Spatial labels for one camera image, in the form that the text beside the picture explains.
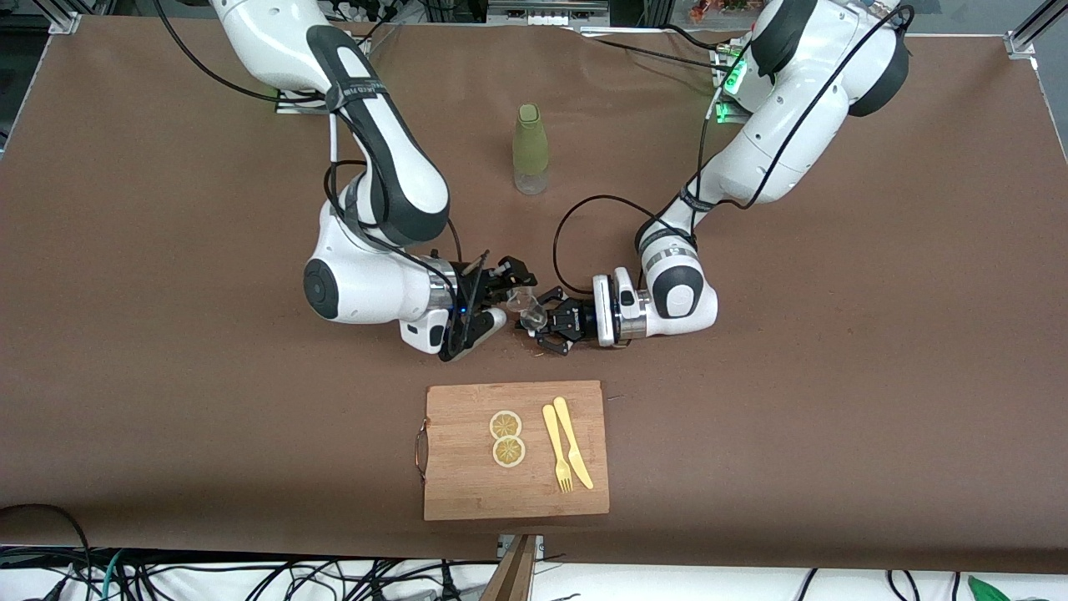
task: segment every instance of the green bottle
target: green bottle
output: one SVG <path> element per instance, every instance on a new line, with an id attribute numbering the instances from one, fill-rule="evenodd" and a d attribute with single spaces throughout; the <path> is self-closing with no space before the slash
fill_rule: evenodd
<path id="1" fill-rule="evenodd" d="M 540 193 L 549 185 L 549 140 L 537 105 L 519 107 L 512 138 L 512 165 L 519 191 Z"/>

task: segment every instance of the cutting board handle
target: cutting board handle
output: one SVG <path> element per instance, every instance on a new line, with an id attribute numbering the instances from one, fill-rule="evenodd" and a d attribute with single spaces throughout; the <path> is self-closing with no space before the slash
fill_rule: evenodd
<path id="1" fill-rule="evenodd" d="M 430 456 L 430 438 L 426 433 L 426 429 L 429 426 L 430 418 L 424 417 L 423 426 L 415 433 L 415 470 L 419 471 L 419 480 L 423 486 L 426 486 L 426 462 L 420 462 L 420 459 Z"/>

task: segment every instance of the teal cable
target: teal cable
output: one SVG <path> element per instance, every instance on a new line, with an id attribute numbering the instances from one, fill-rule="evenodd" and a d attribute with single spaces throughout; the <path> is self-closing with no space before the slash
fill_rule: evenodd
<path id="1" fill-rule="evenodd" d="M 100 586 L 100 599 L 107 601 L 108 589 L 111 587 L 111 575 L 115 573 L 115 564 L 119 563 L 119 556 L 123 554 L 124 549 L 120 549 L 111 556 L 111 560 L 108 562 L 108 569 L 104 571 L 104 584 Z"/>

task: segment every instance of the lemon slice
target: lemon slice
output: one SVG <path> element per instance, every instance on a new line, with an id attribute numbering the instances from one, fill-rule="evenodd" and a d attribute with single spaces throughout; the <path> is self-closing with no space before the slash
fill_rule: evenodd
<path id="1" fill-rule="evenodd" d="M 515 468 L 524 457 L 527 457 L 527 445 L 518 437 L 501 437 L 493 443 L 493 461 L 501 468 Z"/>
<path id="2" fill-rule="evenodd" d="M 518 437 L 523 431 L 523 422 L 511 411 L 499 411 L 489 421 L 489 433 L 494 439 L 501 437 Z"/>

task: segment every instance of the knife handle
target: knife handle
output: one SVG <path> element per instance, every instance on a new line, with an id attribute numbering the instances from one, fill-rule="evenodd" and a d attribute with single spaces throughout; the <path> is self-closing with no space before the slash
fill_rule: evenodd
<path id="1" fill-rule="evenodd" d="M 545 418 L 545 427 L 549 430 L 552 453 L 556 455 L 557 461 L 564 461 L 564 449 L 560 446 L 560 428 L 556 428 L 556 411 L 552 406 L 545 406 L 541 408 L 541 417 Z"/>
<path id="2" fill-rule="evenodd" d="M 567 434 L 567 444 L 572 449 L 579 448 L 578 443 L 575 442 L 575 430 L 571 429 L 571 414 L 567 411 L 567 401 L 564 400 L 564 397 L 556 397 L 552 400 L 552 407 L 556 409 L 560 423 L 564 425 L 564 433 Z"/>

